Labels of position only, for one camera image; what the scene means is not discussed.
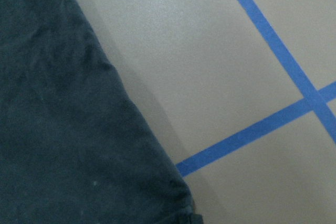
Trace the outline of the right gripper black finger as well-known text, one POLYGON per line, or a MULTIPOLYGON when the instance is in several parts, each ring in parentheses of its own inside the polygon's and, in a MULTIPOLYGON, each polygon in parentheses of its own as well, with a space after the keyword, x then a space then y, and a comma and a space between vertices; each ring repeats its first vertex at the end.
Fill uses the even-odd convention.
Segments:
POLYGON ((189 224, 203 224, 203 217, 199 214, 191 214, 189 216, 189 224))

